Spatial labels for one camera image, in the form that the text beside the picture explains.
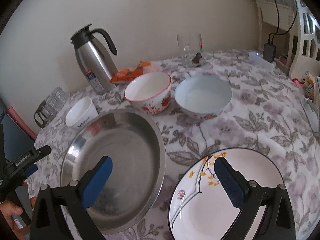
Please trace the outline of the person's left hand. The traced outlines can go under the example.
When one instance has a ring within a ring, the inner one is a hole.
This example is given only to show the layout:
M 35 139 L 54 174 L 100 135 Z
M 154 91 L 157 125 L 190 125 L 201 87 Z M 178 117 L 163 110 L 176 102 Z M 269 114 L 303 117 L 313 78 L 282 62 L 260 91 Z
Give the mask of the person's left hand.
M 12 217 L 20 216 L 23 212 L 23 205 L 13 190 L 1 203 L 1 239 L 28 239 L 30 225 L 19 228 Z

